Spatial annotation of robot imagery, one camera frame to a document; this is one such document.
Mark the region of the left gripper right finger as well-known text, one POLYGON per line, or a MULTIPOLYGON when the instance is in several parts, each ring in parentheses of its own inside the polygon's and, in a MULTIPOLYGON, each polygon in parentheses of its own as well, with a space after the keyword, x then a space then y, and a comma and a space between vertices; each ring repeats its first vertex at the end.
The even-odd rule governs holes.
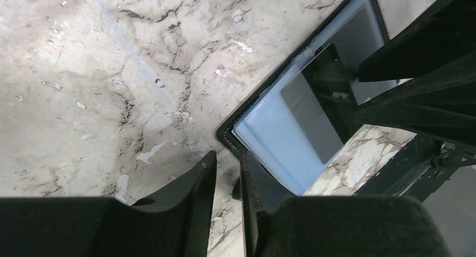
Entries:
POLYGON ((246 256, 450 256, 420 202, 402 196, 297 196, 251 152, 240 157, 246 256))

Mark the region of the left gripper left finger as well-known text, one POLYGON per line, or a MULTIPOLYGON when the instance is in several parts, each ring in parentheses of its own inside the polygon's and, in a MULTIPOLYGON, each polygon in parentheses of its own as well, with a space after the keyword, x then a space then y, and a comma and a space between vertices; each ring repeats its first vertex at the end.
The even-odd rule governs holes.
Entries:
POLYGON ((132 205, 115 198, 1 199, 2 256, 206 256, 216 152, 132 205))

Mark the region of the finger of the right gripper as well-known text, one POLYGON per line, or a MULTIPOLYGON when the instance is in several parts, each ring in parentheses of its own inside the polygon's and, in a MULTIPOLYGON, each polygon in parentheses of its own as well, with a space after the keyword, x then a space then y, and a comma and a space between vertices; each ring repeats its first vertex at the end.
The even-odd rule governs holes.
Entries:
POLYGON ((475 0, 436 0, 358 68, 361 82, 424 76, 462 60, 475 71, 475 0))
POLYGON ((354 120, 475 147, 475 52, 360 105, 354 120))

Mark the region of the black credit card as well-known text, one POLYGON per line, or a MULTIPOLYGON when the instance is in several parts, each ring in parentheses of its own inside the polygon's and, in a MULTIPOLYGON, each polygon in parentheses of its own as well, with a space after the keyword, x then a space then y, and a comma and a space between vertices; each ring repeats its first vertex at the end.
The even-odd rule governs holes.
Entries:
POLYGON ((328 163, 360 129, 357 101, 334 44, 314 58, 282 89, 281 97, 322 163, 328 163))
POLYGON ((349 75, 350 85, 358 104, 362 104, 397 86, 396 80, 359 82, 359 65, 383 46, 384 41, 373 12, 360 7, 340 12, 313 39, 313 44, 325 47, 334 44, 349 75))

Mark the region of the black card holder wallet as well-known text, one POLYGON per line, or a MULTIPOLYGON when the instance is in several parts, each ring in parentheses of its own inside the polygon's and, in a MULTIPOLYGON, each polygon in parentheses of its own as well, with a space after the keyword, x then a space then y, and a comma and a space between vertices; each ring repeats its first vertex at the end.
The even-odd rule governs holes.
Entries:
POLYGON ((268 173, 296 195, 311 188, 344 146, 322 163, 281 97, 281 89, 314 58, 320 47, 313 39, 324 27, 340 12, 360 7, 373 12, 385 45, 388 33, 377 0, 343 0, 217 130, 217 138, 234 156, 252 152, 268 173))

